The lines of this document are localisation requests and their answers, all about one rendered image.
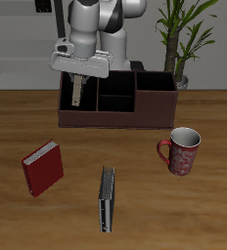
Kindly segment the red patterned mug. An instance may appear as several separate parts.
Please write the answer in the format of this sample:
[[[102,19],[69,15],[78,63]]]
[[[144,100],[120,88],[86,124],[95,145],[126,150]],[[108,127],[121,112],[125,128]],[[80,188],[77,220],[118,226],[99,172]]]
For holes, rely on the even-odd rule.
[[[172,174],[186,176],[191,172],[201,139],[200,134],[191,128],[176,128],[170,133],[169,140],[158,142],[159,157],[166,163]],[[160,148],[162,146],[168,146],[168,157],[161,153]]]

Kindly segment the dark brown desk caddy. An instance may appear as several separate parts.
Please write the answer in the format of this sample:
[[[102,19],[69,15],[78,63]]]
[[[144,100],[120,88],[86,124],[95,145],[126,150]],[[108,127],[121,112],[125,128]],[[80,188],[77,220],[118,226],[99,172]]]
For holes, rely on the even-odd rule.
[[[178,90],[170,72],[112,71],[91,77],[80,105],[71,104],[73,84],[61,75],[58,104],[61,127],[156,129],[173,128]]]

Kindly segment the yellow book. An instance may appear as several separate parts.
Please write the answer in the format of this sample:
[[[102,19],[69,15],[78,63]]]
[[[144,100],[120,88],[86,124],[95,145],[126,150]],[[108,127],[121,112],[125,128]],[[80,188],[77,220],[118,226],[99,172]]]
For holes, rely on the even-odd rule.
[[[72,101],[73,106],[79,106],[82,92],[82,76],[75,74],[73,77]]]

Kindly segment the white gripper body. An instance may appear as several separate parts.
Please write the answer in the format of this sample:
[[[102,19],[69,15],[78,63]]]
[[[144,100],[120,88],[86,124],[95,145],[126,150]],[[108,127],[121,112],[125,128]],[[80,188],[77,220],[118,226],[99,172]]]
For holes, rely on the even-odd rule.
[[[95,55],[88,60],[79,60],[54,51],[51,56],[50,67],[58,71],[107,78],[113,58],[108,52],[96,51]]]

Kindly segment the black book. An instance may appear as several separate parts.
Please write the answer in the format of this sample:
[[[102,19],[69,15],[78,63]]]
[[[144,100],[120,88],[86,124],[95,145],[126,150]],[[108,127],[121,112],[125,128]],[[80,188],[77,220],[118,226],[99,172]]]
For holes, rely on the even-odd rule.
[[[103,167],[98,196],[100,231],[111,232],[114,215],[114,173],[115,168]]]

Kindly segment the red book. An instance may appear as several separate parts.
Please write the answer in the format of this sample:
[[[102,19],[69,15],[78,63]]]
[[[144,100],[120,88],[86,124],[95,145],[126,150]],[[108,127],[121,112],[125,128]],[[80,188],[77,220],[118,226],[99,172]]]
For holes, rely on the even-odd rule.
[[[21,160],[29,193],[43,193],[64,175],[60,145],[50,140]]]

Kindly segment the green pot plant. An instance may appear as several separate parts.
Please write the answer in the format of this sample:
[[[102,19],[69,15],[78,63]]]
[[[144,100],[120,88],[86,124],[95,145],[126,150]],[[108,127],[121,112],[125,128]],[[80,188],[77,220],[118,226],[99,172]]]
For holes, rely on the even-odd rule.
[[[186,90],[189,84],[189,78],[183,74],[186,61],[197,59],[196,52],[201,47],[214,43],[214,40],[208,40],[212,27],[197,37],[203,21],[193,26],[188,26],[188,23],[218,0],[206,0],[202,4],[197,0],[189,10],[184,8],[185,0],[165,1],[166,12],[159,9],[162,19],[155,25],[155,29],[159,23],[165,28],[165,31],[160,31],[161,43],[166,47],[164,70],[173,73],[179,90]]]

